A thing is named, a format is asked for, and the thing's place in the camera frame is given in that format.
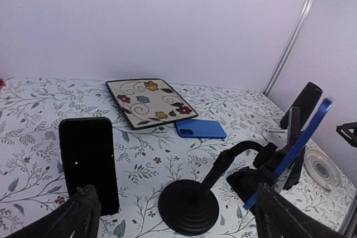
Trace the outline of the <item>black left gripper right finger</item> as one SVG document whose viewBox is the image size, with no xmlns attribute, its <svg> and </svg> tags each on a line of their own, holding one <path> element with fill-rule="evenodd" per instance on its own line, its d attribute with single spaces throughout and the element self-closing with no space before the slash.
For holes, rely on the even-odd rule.
<svg viewBox="0 0 357 238">
<path fill-rule="evenodd" d="M 300 211 L 266 183 L 258 185 L 255 221 L 258 237 L 343 237 Z"/>
</svg>

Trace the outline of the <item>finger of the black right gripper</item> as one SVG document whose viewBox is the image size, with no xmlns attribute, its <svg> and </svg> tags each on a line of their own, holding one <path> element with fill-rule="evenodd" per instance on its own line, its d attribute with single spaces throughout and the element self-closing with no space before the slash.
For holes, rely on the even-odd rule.
<svg viewBox="0 0 357 238">
<path fill-rule="evenodd" d="M 336 127 L 336 132 L 347 141 L 352 147 L 357 147 L 356 136 L 357 122 L 345 123 Z"/>
</svg>

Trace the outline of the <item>black wedge phone stand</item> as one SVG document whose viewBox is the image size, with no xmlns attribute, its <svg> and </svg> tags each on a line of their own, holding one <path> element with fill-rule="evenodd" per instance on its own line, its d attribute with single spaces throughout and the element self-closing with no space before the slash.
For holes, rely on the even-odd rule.
<svg viewBox="0 0 357 238">
<path fill-rule="evenodd" d="M 226 181 L 243 201 L 247 202 L 260 183 L 268 183 L 269 176 L 258 169 L 242 168 L 226 178 Z"/>
</svg>

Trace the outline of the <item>black phone front edge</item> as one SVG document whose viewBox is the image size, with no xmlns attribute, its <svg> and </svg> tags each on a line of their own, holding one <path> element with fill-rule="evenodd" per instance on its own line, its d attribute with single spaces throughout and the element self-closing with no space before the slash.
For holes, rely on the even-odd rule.
<svg viewBox="0 0 357 238">
<path fill-rule="evenodd" d="M 305 155 L 306 147 L 303 147 L 301 152 L 299 153 L 298 157 L 294 161 L 291 169 L 291 173 L 288 176 L 283 189 L 288 191 L 290 190 L 293 186 L 299 183 L 300 176 L 301 176 L 301 171 L 302 171 L 302 166 L 303 166 L 303 161 L 304 161 L 304 155 Z"/>
</svg>

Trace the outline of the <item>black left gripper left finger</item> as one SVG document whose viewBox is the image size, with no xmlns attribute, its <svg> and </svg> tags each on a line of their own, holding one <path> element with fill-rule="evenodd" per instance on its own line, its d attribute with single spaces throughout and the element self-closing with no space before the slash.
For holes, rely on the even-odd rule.
<svg viewBox="0 0 357 238">
<path fill-rule="evenodd" d="M 95 187 L 77 190 L 56 210 L 9 237 L 97 237 L 101 204 Z"/>
</svg>

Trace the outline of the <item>black gooseneck round-base phone stand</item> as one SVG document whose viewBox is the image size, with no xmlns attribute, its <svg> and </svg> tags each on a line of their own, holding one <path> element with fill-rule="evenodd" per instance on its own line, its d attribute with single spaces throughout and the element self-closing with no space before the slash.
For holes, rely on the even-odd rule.
<svg viewBox="0 0 357 238">
<path fill-rule="evenodd" d="M 186 236 L 196 236 L 209 231 L 219 215 L 219 204 L 211 188 L 231 166 L 235 157 L 249 149 L 263 153 L 260 159 L 262 162 L 279 151 L 273 143 L 262 146 L 246 140 L 222 151 L 202 182 L 181 179 L 170 183 L 158 200 L 158 210 L 164 223 Z"/>
</svg>

